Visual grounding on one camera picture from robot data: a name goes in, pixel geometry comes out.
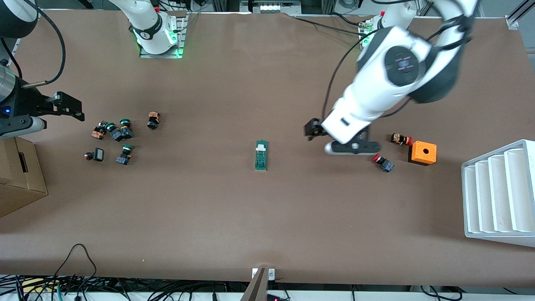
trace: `cardboard box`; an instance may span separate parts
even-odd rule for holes
[[[0,140],[0,216],[47,195],[33,143],[19,137]]]

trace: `white shelf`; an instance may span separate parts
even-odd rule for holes
[[[535,141],[462,164],[465,235],[535,247]]]

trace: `green led light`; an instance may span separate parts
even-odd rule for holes
[[[176,55],[177,58],[182,58],[182,53],[180,52],[179,49],[175,49],[175,50],[174,50],[174,55]]]
[[[167,38],[169,39],[169,43],[175,44],[177,42],[177,35],[170,31],[165,31],[165,35],[167,35]]]

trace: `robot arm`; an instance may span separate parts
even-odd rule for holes
[[[173,32],[177,29],[176,17],[157,13],[149,0],[111,2],[128,17],[138,43],[146,52],[162,54],[177,44],[177,35]],[[0,37],[20,39],[30,34],[36,23],[35,0],[0,0]],[[6,64],[0,65],[0,139],[41,131],[47,125],[39,118],[43,115],[70,115],[79,121],[85,120],[79,100],[63,92],[53,97],[44,96],[36,89],[42,84],[47,82],[28,84],[15,76]]]
[[[327,144],[326,152],[336,153],[333,143],[350,143],[406,96],[418,103],[446,96],[455,85],[478,3],[479,0],[436,0],[436,8],[445,21],[434,45],[399,26],[377,31],[358,57],[357,76],[319,125],[335,139]],[[322,130],[313,136],[324,134]]]
[[[132,24],[137,42],[150,54],[168,51],[178,40],[177,18],[166,12],[156,12],[150,0],[110,0],[119,7]]]

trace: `orange box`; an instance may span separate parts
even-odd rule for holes
[[[429,165],[437,161],[437,145],[423,141],[415,141],[409,147],[410,163]]]

